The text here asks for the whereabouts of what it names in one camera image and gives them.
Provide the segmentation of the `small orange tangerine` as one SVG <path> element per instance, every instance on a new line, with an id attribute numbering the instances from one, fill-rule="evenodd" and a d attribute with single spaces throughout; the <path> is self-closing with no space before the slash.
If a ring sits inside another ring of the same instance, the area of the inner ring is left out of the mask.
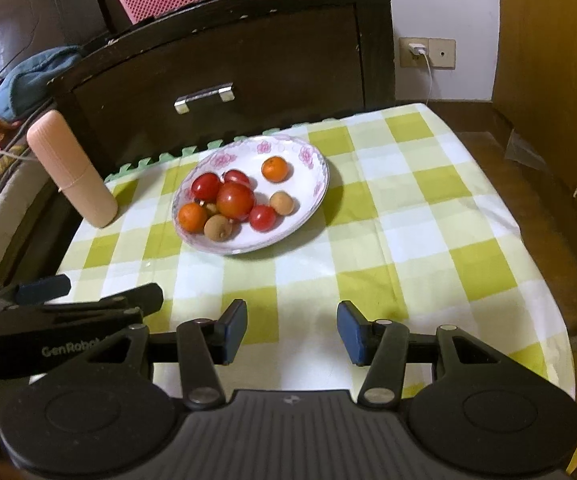
<path id="1" fill-rule="evenodd" d="M 180 207 L 177 213 L 180 228 L 190 234 L 200 234 L 208 220 L 208 212 L 198 203 L 187 203 Z"/>
<path id="2" fill-rule="evenodd" d="M 272 156 L 262 163 L 261 174 L 269 182 L 280 183 L 289 176 L 290 165 L 284 158 Z"/>

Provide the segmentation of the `red cherry tomato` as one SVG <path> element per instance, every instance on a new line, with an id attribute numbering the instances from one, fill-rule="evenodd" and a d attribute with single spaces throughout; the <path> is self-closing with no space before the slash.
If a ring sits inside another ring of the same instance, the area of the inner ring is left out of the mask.
<path id="1" fill-rule="evenodd" d="M 205 172 L 193 181 L 191 193 L 200 202 L 215 203 L 221 187 L 222 181 L 215 172 Z"/>
<path id="2" fill-rule="evenodd" d="M 240 170 L 230 169 L 230 170 L 226 171 L 222 175 L 222 177 L 223 177 L 223 181 L 226 183 L 228 183 L 228 182 L 238 183 L 241 185 L 245 185 L 248 188 L 250 188 L 252 186 L 250 184 L 249 177 L 247 177 L 246 174 L 244 174 L 244 172 L 240 171 Z"/>
<path id="3" fill-rule="evenodd" d="M 256 205 L 248 214 L 248 223 L 257 232 L 268 232 L 275 226 L 278 214 L 268 205 Z"/>

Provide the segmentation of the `large red tomato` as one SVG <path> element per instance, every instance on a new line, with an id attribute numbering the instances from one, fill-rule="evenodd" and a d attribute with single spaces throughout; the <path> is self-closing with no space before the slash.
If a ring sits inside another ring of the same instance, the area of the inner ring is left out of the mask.
<path id="1" fill-rule="evenodd" d="M 248 218 L 249 211 L 255 204 L 255 195 L 250 188 L 232 182 L 225 183 L 220 188 L 216 200 L 219 214 L 238 222 Z"/>

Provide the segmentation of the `green white checkered tablecloth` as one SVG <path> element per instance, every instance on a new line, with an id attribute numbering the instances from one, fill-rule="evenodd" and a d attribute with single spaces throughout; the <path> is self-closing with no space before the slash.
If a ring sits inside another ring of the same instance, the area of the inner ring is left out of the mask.
<path id="1" fill-rule="evenodd" d="M 521 230 L 462 142 L 413 104 L 291 129 L 319 148 L 331 181 L 305 226 L 258 252 L 223 257 L 184 244 L 171 204 L 196 166 L 190 155 L 110 182 L 119 218 L 82 224 L 60 265 L 69 299 L 95 300 L 144 283 L 165 301 L 147 319 L 168 332 L 190 318 L 248 305 L 226 390 L 347 389 L 363 368 L 349 361 L 336 308 L 391 318 L 430 334 L 453 324 L 565 391 L 575 388 L 569 336 Z"/>

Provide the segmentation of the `green foam puzzle mat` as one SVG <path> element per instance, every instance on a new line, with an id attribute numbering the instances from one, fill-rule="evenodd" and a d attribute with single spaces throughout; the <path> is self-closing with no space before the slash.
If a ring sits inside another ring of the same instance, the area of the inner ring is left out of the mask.
<path id="1" fill-rule="evenodd" d="M 298 122 L 297 124 L 290 125 L 287 128 L 270 128 L 264 130 L 261 135 L 262 136 L 277 136 L 280 133 L 287 133 L 291 136 L 297 134 L 301 136 L 302 134 L 306 134 L 308 132 L 307 128 L 309 126 L 317 125 L 317 122 Z M 116 181 L 120 178 L 128 176 L 128 174 L 134 174 L 135 172 L 139 172 L 145 170 L 148 167 L 158 166 L 160 164 L 166 164 L 166 162 L 172 162 L 178 158 L 183 157 L 191 157 L 203 152 L 212 152 L 217 150 L 217 148 L 223 148 L 226 145 L 226 140 L 218 139 L 215 141 L 210 141 L 206 148 L 199 148 L 197 145 L 190 145 L 186 146 L 185 148 L 181 149 L 181 152 L 178 155 L 171 155 L 170 153 L 162 153 L 157 156 L 147 157 L 144 159 L 140 159 L 139 162 L 135 162 L 134 164 L 126 164 L 122 165 L 120 169 L 115 172 L 115 174 L 110 174 L 107 177 L 103 178 L 105 183 Z"/>

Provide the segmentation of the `pink ribbed cylindrical container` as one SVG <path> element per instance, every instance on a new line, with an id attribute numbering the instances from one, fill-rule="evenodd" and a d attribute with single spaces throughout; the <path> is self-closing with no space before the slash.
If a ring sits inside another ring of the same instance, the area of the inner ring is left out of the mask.
<path id="1" fill-rule="evenodd" d="M 27 141 L 58 190 L 91 226 L 108 226 L 118 203 L 92 165 L 63 115 L 49 110 L 27 132 Z"/>

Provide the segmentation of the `white floral ceramic plate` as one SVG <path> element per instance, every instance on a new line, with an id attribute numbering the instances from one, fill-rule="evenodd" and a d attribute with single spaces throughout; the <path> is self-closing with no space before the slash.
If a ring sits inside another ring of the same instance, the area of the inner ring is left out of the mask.
<path id="1" fill-rule="evenodd" d="M 285 134 L 253 136 L 202 159 L 174 193 L 171 217 L 192 248 L 247 254 L 305 226 L 329 183 L 328 162 L 313 145 Z"/>

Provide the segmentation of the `blue folded cloth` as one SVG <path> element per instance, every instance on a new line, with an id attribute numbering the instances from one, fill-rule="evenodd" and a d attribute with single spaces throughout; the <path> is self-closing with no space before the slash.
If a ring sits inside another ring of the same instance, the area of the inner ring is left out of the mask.
<path id="1" fill-rule="evenodd" d="M 80 47 L 51 48 L 16 65 L 0 83 L 0 120 L 26 119 L 49 95 L 48 83 L 83 58 Z"/>

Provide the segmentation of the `dark wooden cabinet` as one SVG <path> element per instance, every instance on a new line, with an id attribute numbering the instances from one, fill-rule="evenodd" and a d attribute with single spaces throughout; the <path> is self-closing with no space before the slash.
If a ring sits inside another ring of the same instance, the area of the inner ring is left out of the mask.
<path id="1" fill-rule="evenodd" d="M 178 96 L 235 100 L 179 115 Z M 102 176 L 270 128 L 395 103 L 392 0 L 209 0 L 133 27 L 49 85 Z"/>

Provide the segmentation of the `brown wooden wardrobe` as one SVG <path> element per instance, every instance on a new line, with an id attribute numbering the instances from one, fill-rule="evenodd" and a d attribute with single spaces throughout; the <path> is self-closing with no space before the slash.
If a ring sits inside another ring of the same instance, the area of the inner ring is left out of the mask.
<path id="1" fill-rule="evenodd" d="M 577 198 L 577 0 L 500 0 L 493 102 Z"/>

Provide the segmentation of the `beige wall socket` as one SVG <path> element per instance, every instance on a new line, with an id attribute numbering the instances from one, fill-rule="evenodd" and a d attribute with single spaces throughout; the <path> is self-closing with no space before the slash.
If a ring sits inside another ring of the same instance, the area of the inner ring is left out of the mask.
<path id="1" fill-rule="evenodd" d="M 457 42 L 445 38 L 399 38 L 399 66 L 423 68 L 430 62 L 438 70 L 454 70 L 457 65 Z"/>

